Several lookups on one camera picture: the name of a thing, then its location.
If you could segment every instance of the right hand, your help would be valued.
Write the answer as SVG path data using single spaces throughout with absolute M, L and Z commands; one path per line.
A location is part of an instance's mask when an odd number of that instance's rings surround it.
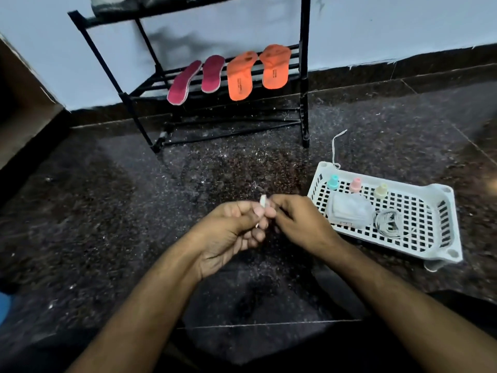
M 270 200 L 276 209 L 278 227 L 291 242 L 309 253 L 324 258 L 327 250 L 345 243 L 307 196 L 277 194 Z

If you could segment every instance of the fingernail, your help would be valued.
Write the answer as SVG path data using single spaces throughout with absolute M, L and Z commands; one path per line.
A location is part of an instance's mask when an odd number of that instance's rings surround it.
M 261 207 L 255 207 L 253 212 L 255 214 L 257 214 L 257 216 L 259 217 L 263 217 L 264 216 L 264 208 L 261 208 Z

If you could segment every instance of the insole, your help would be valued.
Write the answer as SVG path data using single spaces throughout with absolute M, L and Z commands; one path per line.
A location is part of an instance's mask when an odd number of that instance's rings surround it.
M 195 60 L 186 67 L 183 72 L 176 76 L 167 93 L 167 100 L 170 104 L 179 106 L 184 103 L 188 97 L 188 86 L 190 85 L 190 81 L 195 77 L 200 68 L 202 68 L 202 62 L 200 60 Z
M 288 65 L 292 51 L 279 44 L 270 44 L 260 54 L 260 61 L 264 64 L 262 85 L 266 89 L 279 89 L 288 81 Z
M 247 51 L 235 57 L 226 66 L 228 75 L 228 92 L 233 101 L 240 101 L 252 92 L 252 67 L 257 60 L 257 53 Z
M 202 91 L 214 93 L 221 86 L 221 71 L 224 67 L 224 57 L 212 55 L 208 57 L 203 66 Z

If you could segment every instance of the shoe rack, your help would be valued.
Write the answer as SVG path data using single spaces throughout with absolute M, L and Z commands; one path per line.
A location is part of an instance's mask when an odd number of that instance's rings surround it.
M 256 133 L 267 131 L 271 129 L 284 128 L 289 126 L 300 126 L 302 132 L 302 146 L 304 148 L 309 147 L 309 117 L 308 117 L 308 91 L 309 91 L 309 79 L 307 71 L 307 53 L 309 44 L 309 15 L 311 9 L 311 0 L 302 0 L 301 16 L 300 16 L 300 41 L 298 44 L 289 46 L 292 50 L 292 56 L 290 61 L 290 74 L 288 77 L 287 84 L 277 90 L 268 90 L 262 86 L 262 79 L 257 79 L 260 77 L 263 70 L 257 69 L 258 64 L 261 62 L 258 60 L 254 67 L 252 68 L 252 79 L 253 79 L 253 90 L 250 96 L 241 102 L 233 102 L 230 100 L 228 95 L 228 88 L 226 86 L 221 86 L 221 88 L 215 93 L 202 93 L 199 88 L 201 80 L 193 79 L 190 82 L 190 90 L 188 94 L 188 99 L 181 106 L 173 106 L 168 104 L 167 109 L 171 113 L 171 121 L 165 122 L 164 129 L 160 134 L 160 137 L 153 142 L 145 128 L 140 122 L 139 115 L 136 112 L 135 104 L 143 100 L 162 100 L 165 101 L 165 96 L 146 96 L 146 92 L 151 90 L 169 89 L 172 84 L 172 80 L 176 75 L 183 71 L 184 68 L 168 69 L 164 70 L 158 61 L 157 55 L 152 48 L 152 45 L 143 29 L 140 19 L 145 17 L 151 17 L 154 15 L 173 13 L 180 10 L 186 10 L 196 7 L 201 7 L 205 5 L 211 5 L 219 2 L 224 2 L 228 0 L 174 0 L 174 2 L 162 5 L 153 9 L 142 9 L 138 12 L 132 13 L 119 13 L 105 16 L 97 16 L 84 18 L 80 12 L 72 11 L 69 12 L 69 16 L 73 23 L 76 25 L 78 30 L 83 35 L 84 39 L 90 46 L 90 49 L 95 54 L 96 58 L 102 65 L 103 70 L 109 77 L 109 80 L 114 85 L 116 91 L 119 94 L 123 104 L 126 106 L 128 112 L 133 118 L 136 126 L 142 133 L 143 137 L 149 144 L 150 148 L 155 152 L 159 153 L 161 149 L 165 146 L 175 145 L 175 144 L 185 144 L 193 143 L 204 140 L 211 140 L 216 138 L 243 135 L 249 133 Z M 95 43 L 88 34 L 88 30 L 97 26 L 108 25 L 121 21 L 134 21 L 138 26 L 138 29 L 148 47 L 150 55 L 155 63 L 155 73 L 146 79 L 138 88 L 130 93 L 122 91 L 121 87 L 117 83 L 114 75 L 112 74 L 110 68 L 105 63 L 102 55 L 98 51 Z M 226 59 L 226 64 L 233 58 Z M 221 76 L 221 81 L 226 81 L 226 75 Z M 287 94 L 297 94 L 300 93 L 300 104 L 299 107 L 294 108 L 282 108 L 282 109 L 264 109 L 262 107 L 254 108 L 251 101 L 262 100 L 266 98 L 277 97 L 280 95 Z M 230 104 L 236 103 L 236 108 L 229 107 Z M 296 115 L 295 118 L 289 118 L 289 115 L 293 113 Z M 194 121 L 183 121 L 183 118 L 194 117 Z M 256 126 L 252 128 L 240 127 L 239 129 L 232 128 L 229 132 L 219 134 L 216 136 L 201 137 L 189 140 L 173 140 L 173 133 L 175 129 L 180 125 L 195 124 L 219 124 L 223 122 L 243 122 L 243 125 L 250 125 L 254 123 Z

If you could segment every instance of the hand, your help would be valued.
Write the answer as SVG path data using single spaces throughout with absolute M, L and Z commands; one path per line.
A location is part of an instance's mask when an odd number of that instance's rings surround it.
M 275 216 L 274 208 L 255 201 L 224 203 L 205 216 L 189 232 L 203 243 L 196 262 L 199 279 L 217 272 L 239 251 L 257 247 L 266 236 L 268 219 Z
M 344 244 L 344 240 L 307 196 L 273 195 L 270 204 L 277 209 L 276 223 L 281 231 L 290 241 L 311 254 L 323 258 L 327 249 Z

